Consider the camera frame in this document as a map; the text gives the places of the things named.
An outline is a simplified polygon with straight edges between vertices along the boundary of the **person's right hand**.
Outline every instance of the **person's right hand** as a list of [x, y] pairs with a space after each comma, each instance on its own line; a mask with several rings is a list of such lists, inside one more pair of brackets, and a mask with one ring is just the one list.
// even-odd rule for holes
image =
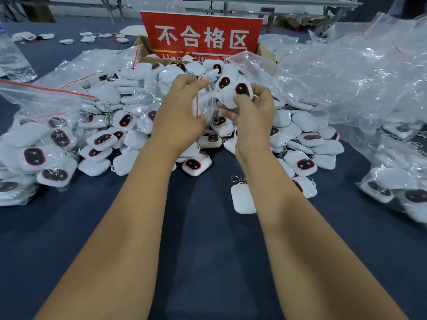
[[231, 119], [238, 128], [238, 142], [236, 145], [236, 158], [244, 168], [249, 160], [258, 154], [271, 153], [270, 132], [275, 113], [273, 96], [268, 88], [251, 84], [254, 91], [253, 101], [246, 95], [235, 95], [234, 102], [238, 106], [228, 110], [223, 104], [218, 103], [225, 118]]

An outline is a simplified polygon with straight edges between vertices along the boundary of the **brown cardboard box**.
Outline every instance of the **brown cardboard box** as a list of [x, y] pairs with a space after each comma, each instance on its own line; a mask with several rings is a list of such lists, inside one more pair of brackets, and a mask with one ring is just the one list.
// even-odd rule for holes
[[[134, 46], [141, 46], [140, 47], [140, 58], [138, 60], [138, 63], [160, 63], [163, 65], [167, 65], [170, 62], [176, 62], [176, 63], [188, 63], [184, 60], [176, 60], [176, 59], [158, 59], [158, 58], [152, 58], [147, 57], [147, 55], [150, 55], [153, 53], [153, 48], [151, 47], [150, 39], [145, 36], [138, 36]], [[272, 61], [276, 61], [275, 55], [270, 52], [267, 48], [265, 48], [261, 43], [258, 43], [256, 54], [265, 58], [268, 58]]]

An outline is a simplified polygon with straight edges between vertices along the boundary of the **water bottle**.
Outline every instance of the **water bottle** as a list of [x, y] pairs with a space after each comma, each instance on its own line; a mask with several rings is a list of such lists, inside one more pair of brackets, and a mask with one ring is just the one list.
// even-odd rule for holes
[[0, 25], [0, 68], [14, 82], [28, 82], [37, 78], [34, 69], [24, 54], [7, 35]]

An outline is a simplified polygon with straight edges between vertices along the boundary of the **red sign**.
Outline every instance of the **red sign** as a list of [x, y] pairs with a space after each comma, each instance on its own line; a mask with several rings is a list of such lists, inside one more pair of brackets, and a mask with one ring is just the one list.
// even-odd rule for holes
[[151, 46], [161, 58], [220, 59], [256, 51], [262, 18], [141, 11]]

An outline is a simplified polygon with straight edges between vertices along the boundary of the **blue tablecloth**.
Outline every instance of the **blue tablecloth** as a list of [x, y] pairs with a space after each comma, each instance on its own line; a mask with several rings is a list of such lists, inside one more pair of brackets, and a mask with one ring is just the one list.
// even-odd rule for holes
[[[5, 26], [10, 33], [56, 34], [53, 40], [18, 43], [43, 76], [84, 50], [128, 47], [111, 39], [79, 41], [79, 32], [118, 32], [117, 21], [114, 26], [108, 18], [60, 17], [57, 24]], [[65, 38], [75, 43], [59, 44]], [[0, 98], [0, 133], [17, 109]], [[427, 231], [356, 187], [369, 162], [347, 143], [344, 147], [333, 171], [320, 169], [313, 176], [318, 194], [311, 202], [409, 318], [424, 320]], [[212, 160], [199, 177], [180, 168], [172, 173], [150, 319], [283, 319], [258, 218], [233, 209], [228, 179], [241, 173], [239, 164], [227, 150]], [[0, 319], [35, 315], [124, 181], [112, 172], [99, 177], [78, 172], [64, 193], [43, 188], [27, 206], [0, 208]]]

